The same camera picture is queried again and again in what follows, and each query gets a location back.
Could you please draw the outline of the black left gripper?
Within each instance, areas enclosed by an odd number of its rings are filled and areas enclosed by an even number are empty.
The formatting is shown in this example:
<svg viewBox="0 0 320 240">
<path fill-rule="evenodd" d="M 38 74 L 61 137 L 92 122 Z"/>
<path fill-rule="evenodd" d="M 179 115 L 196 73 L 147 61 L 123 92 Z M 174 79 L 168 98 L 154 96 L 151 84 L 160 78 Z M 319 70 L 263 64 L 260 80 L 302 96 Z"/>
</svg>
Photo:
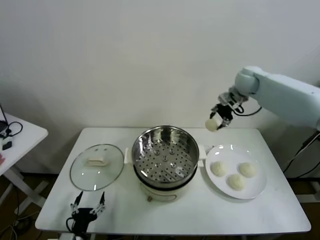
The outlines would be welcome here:
<svg viewBox="0 0 320 240">
<path fill-rule="evenodd" d="M 105 192 L 102 193 L 99 204 L 95 208 L 79 208 L 83 191 L 75 198 L 74 203 L 70 204 L 73 219 L 72 232 L 76 235 L 84 235 L 88 226 L 95 221 L 105 210 Z"/>
</svg>

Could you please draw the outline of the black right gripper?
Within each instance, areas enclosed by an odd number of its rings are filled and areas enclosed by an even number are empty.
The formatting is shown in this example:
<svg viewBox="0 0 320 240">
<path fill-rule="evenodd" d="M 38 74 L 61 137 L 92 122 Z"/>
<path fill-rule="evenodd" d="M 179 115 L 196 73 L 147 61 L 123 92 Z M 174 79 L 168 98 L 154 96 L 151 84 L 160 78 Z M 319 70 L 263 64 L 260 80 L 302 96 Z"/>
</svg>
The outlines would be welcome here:
<svg viewBox="0 0 320 240">
<path fill-rule="evenodd" d="M 232 108 L 229 105 L 217 104 L 210 110 L 209 119 L 212 119 L 216 113 L 222 118 L 220 124 L 217 127 L 217 130 L 226 128 L 229 126 L 233 120 Z"/>
</svg>

